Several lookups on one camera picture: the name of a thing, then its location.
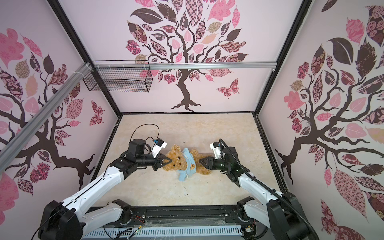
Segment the wallpaper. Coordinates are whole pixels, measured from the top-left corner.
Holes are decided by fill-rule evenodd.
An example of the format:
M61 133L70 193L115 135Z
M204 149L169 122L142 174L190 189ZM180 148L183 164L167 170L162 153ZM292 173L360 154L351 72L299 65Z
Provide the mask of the wallpaper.
M375 3L315 2L261 112L320 239L382 238L384 6Z
M95 13L101 14L102 2L62 1L95 63L142 63L148 59L152 65L275 61L300 3L113 1L102 13L108 17L100 21ZM92 19L91 26L83 21L85 16ZM260 24L252 26L251 22ZM122 112L254 111L269 72L270 69L153 70L149 93L111 94ZM146 73L139 75L144 79ZM192 85L198 85L199 90L193 91ZM162 104L151 104L153 99ZM135 100L143 104L135 106Z
M45 1L7 3L0 14L16 11L24 17L7 18L0 28L0 148L82 64ZM40 23L45 28L36 30ZM0 178L2 236L30 238L46 204L88 184L116 120L101 92L89 92L82 81L72 89Z

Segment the brown teddy bear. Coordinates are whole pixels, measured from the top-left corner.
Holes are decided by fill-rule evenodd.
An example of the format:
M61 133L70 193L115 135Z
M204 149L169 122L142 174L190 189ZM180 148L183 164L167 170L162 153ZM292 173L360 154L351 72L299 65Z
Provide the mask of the brown teddy bear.
M199 163L200 159L209 157L209 155L199 154L196 149L189 152L187 148L184 148L184 150L181 151L180 146L173 145L166 156L172 159L172 163L165 165L163 169L165 171L177 170L180 173L180 181L184 181L195 172L202 175L208 175L211 173L211 170L206 169L201 163Z

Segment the tree decal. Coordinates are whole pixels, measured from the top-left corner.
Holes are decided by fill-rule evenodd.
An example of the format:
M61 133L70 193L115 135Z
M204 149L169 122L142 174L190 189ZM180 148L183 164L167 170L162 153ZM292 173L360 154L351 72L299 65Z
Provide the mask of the tree decal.
M235 42L241 29L235 29L240 21L240 12L235 6L235 0L172 0L157 2L135 0L143 7L132 12L131 16L139 17L145 24L127 21L129 31L134 40L128 40L126 49L137 55L136 60L146 59L139 54L144 50L149 53L151 63L210 63L210 62L242 62L248 54L237 53L246 42ZM185 11L180 11L185 3ZM202 19L204 13L208 19ZM153 24L162 23L155 29ZM190 106L200 106L191 99L185 81L187 79L200 81L203 75L208 81L213 77L219 78L231 73L229 69L210 69L209 74L200 69L152 70L152 75L168 84L176 83L184 98L172 107L184 106L193 112ZM238 87L219 88L228 97L237 93Z
M21 43L17 42L17 32L13 29L8 29L7 32L10 40L7 40L6 44L22 49L19 46ZM36 114L48 102L47 93L52 91L55 94L57 90L54 86L64 84L68 78L65 64L62 64L60 68L55 70L49 55L43 58L39 47L32 40L26 37L23 37L23 40L30 48L31 56L16 65L15 72L19 79L10 74L10 69L0 67L0 78L5 86L2 91L3 93L0 93L0 116L3 120L5 118L8 119L7 121L0 121L0 134L10 136L7 138L0 137L0 142L4 145L7 145L21 128L27 124L30 118L29 115L33 116L33 114ZM2 54L2 57L6 56L6 51L4 50ZM14 55L10 60L18 60L20 58L25 57ZM42 91L38 91L37 81L41 81L40 83L44 86ZM83 107L83 99L76 99L79 91L80 84L71 91L35 134L38 141L32 146L21 150L16 156L16 159L19 159L17 162L20 163L6 168L6 170L18 168L13 179L17 182L20 190L33 195L33 185L39 181L46 180L52 169L61 167L71 167L77 170L80 189L83 185L84 175L90 175L93 171L94 168L88 169L87 167L91 163L94 154L89 159L80 161L76 158L60 156L58 152L58 147L65 146L64 139L71 137L65 129L76 127L80 123L75 120L80 115ZM102 114L101 108L96 108L95 112ZM69 121L60 122L66 118L69 118Z
M382 21L382 6L367 8L370 22ZM313 154L314 163L325 166L324 180L327 186L333 182L341 197L365 218L367 196L371 207L384 220L384 197L382 194L371 192L383 191L382 184L372 177L382 174L384 166L370 163L369 158L357 159L353 155L357 152L369 152L384 157L380 149L372 149L367 145L372 141L384 144L384 129L377 127L384 124L384 107L371 108L384 101L384 68L379 68L379 59L375 52L375 46L380 53L384 46L381 39L374 38L376 35L369 36L371 29L368 26L365 37L362 37L364 26L360 20L347 21L346 31L350 41L340 37L330 39L333 54L326 53L321 45L310 63L304 62L299 66L299 80L291 85L292 91L284 97L284 102L293 110L288 116L295 132L293 147L288 155L275 150L283 161L283 175L286 169L293 184L291 164L295 162L298 151L308 145L308 154ZM352 44L358 46L357 53L354 52ZM333 67L334 60L340 67ZM379 64L377 68L381 71L372 71L376 64ZM356 74L352 73L351 67L356 69ZM335 168L329 164L332 159ZM366 176L350 176L343 172L340 166L345 167L349 174L363 173ZM329 219L324 218L323 225L328 233L332 232L333 225L334 231L337 230L336 222ZM346 227L338 227L338 230L341 229L353 232Z

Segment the pink butterfly decal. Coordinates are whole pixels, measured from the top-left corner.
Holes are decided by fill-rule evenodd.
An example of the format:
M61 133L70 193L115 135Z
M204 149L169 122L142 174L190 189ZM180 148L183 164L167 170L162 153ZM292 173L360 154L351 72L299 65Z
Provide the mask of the pink butterfly decal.
M224 93L224 96L226 96L229 99L229 96L232 95L232 93L239 93L238 88L238 78L236 78L229 88L218 88L217 90L221 93Z
M103 119L100 115L102 115L103 111L105 111L101 107L98 107L93 100L92 100L92 108L93 108L93 111L95 112L95 115L93 115L93 117L91 118L91 121L89 122L90 126L95 125L96 123L97 124L102 123Z

